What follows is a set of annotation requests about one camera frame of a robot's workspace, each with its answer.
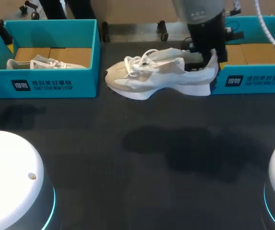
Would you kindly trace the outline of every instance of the white sneaker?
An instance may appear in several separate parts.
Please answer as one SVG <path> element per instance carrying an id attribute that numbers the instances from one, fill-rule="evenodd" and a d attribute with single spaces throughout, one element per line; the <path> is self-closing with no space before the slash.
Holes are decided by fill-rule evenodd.
<path id="1" fill-rule="evenodd" d="M 105 76 L 107 85 L 116 93 L 135 100 L 146 100 L 163 88 L 172 88 L 186 95 L 210 95 L 209 84 L 218 73 L 216 51 L 211 51 L 212 57 L 203 70 L 191 72 L 184 71 L 185 59 L 188 60 L 193 55 L 196 61 L 201 62 L 203 61 L 201 55 L 198 57 L 178 50 L 177 56 L 182 57 L 170 59 L 174 56 L 168 55 L 169 51 L 170 49 L 163 51 L 151 49 L 142 57 L 126 57 L 124 62 L 119 62 L 107 70 Z"/>
<path id="2" fill-rule="evenodd" d="M 31 61 L 15 61 L 14 59 L 9 59 L 7 61 L 7 69 L 77 69 L 86 68 L 81 65 L 64 63 L 62 61 L 57 61 L 52 58 L 45 58 L 40 55 Z"/>
<path id="3" fill-rule="evenodd" d="M 184 58 L 184 61 L 186 63 L 202 63 L 204 61 L 200 53 L 190 53 L 189 51 L 184 51 L 175 48 L 168 48 L 164 50 L 153 49 L 153 52 L 150 52 L 148 57 L 153 61 L 174 60 L 175 58 Z M 106 71 L 109 72 L 124 68 L 125 62 L 121 61 L 111 66 Z"/>

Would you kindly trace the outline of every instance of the robotic arm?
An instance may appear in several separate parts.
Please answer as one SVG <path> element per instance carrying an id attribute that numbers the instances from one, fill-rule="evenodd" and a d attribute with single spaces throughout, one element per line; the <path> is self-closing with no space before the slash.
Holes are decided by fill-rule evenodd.
<path id="1" fill-rule="evenodd" d="M 191 41 L 182 49 L 201 53 L 205 62 L 211 58 L 210 50 L 215 49 L 218 62 L 226 62 L 226 42 L 243 38 L 243 33 L 225 28 L 224 0 L 173 0 L 173 3 L 178 15 L 186 20 L 191 34 Z M 234 0 L 234 6 L 230 15 L 241 11 L 238 0 Z"/>

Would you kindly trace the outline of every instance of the teal box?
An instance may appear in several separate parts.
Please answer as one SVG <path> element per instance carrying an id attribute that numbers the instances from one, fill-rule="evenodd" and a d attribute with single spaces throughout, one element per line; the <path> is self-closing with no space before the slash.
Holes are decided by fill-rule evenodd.
<path id="1" fill-rule="evenodd" d="M 96 97 L 100 62 L 96 20 L 7 21 L 5 28 L 13 37 L 14 54 L 0 38 L 0 98 Z M 19 47 L 92 48 L 90 67 L 6 70 Z"/>
<path id="2" fill-rule="evenodd" d="M 265 16 L 264 21 L 275 39 L 275 16 Z M 226 26 L 243 31 L 245 36 L 229 44 L 270 43 L 255 16 L 228 17 Z M 217 77 L 212 94 L 237 93 L 275 93 L 275 65 L 226 65 Z"/>

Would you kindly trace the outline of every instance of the black pants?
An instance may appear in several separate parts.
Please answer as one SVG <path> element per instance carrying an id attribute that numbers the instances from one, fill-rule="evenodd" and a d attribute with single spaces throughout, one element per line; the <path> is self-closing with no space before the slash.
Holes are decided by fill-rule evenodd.
<path id="1" fill-rule="evenodd" d="M 66 19 L 59 0 L 39 0 L 47 19 Z M 91 0 L 68 0 L 70 9 L 76 19 L 95 19 Z"/>

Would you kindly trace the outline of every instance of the glowing blue ring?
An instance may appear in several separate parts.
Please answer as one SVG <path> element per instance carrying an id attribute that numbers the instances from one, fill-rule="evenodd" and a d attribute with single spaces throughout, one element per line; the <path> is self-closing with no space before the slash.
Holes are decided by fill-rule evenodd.
<path id="1" fill-rule="evenodd" d="M 52 210 L 51 210 L 50 216 L 49 216 L 46 224 L 43 226 L 42 230 L 44 230 L 48 226 L 48 224 L 49 224 L 49 222 L 50 222 L 50 220 L 52 218 L 52 214 L 53 214 L 53 212 L 55 210 L 55 206 L 56 206 L 56 192 L 55 192 L 55 188 L 53 188 L 53 195 L 54 195 L 54 198 L 53 198 Z"/>
<path id="2" fill-rule="evenodd" d="M 264 185 L 264 202 L 265 202 L 265 206 L 266 206 L 266 209 L 268 211 L 268 214 L 270 214 L 271 218 L 275 222 L 275 219 L 274 219 L 273 215 L 271 214 L 270 210 L 268 209 L 268 206 L 267 206 L 267 203 L 266 203 L 266 199 L 265 199 L 265 185 Z"/>

